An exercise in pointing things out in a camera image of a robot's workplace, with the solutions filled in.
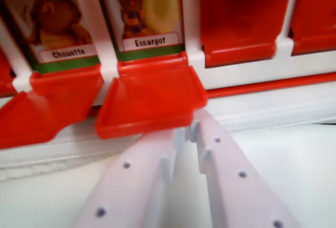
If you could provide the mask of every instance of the white plastic piece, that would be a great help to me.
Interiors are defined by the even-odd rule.
[[[333,50],[214,68],[205,68],[202,61],[192,65],[204,88],[216,89],[335,72],[335,59]]]
[[[13,80],[13,87],[17,92],[21,91],[31,91],[32,86],[30,85],[30,76],[33,71],[29,66],[25,56],[22,54],[21,50],[15,43],[11,33],[6,27],[3,19],[0,17],[0,45],[1,49],[4,51],[16,78]]]
[[[108,169],[73,227],[154,228],[184,129],[144,134]]]
[[[99,0],[78,0],[86,19],[93,44],[101,63],[100,73],[105,83],[118,77],[118,60],[104,19]]]
[[[205,110],[194,115],[191,138],[207,177],[213,228],[300,227],[229,133]]]
[[[276,39],[277,49],[274,55],[276,59],[288,58],[292,55],[294,41],[288,37],[290,23],[296,0],[288,0],[286,14],[283,19],[283,25],[280,34]]]
[[[200,0],[182,0],[185,51],[189,65],[195,61],[205,66],[205,55],[201,42]]]

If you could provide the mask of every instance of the red flap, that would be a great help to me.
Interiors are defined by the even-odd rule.
[[[100,138],[188,126],[206,105],[206,91],[183,57],[155,61],[119,69],[98,114]]]
[[[99,68],[33,74],[33,90],[19,93],[0,110],[0,148],[49,141],[84,120],[103,84]]]
[[[16,93],[12,85],[14,76],[5,54],[0,49],[0,97],[14,95]]]

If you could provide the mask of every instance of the white plastic frame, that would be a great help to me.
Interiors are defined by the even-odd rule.
[[[219,122],[203,109],[194,116],[190,135],[207,177],[213,228],[299,228]],[[184,141],[183,128],[144,134],[112,163],[73,228],[160,227],[163,188]]]
[[[13,87],[17,92],[30,91],[30,76],[33,73],[27,59],[15,43],[11,33],[0,17],[0,45],[4,51],[7,60],[12,67],[16,77],[13,80]]]

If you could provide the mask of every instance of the owl picture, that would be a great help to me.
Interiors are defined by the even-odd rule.
[[[46,50],[92,44],[89,32],[80,25],[82,14],[73,0],[34,0],[30,10],[33,28],[28,43]]]

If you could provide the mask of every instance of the plastic peg hole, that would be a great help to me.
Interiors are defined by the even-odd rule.
[[[274,227],[276,227],[276,228],[283,228],[283,227],[284,227],[284,225],[282,224],[282,222],[281,222],[280,220],[275,220],[275,221],[273,222],[273,225],[274,225]]]
[[[106,210],[102,207],[98,208],[96,211],[96,216],[97,217],[103,217],[106,214]]]
[[[217,143],[220,143],[222,141],[222,139],[220,137],[214,137],[214,141]]]
[[[246,174],[245,171],[240,171],[240,172],[239,172],[239,176],[240,176],[241,178],[246,178],[246,177],[247,177],[247,174]]]
[[[129,162],[124,162],[124,164],[122,165],[124,167],[124,169],[128,169],[131,167],[131,164]]]

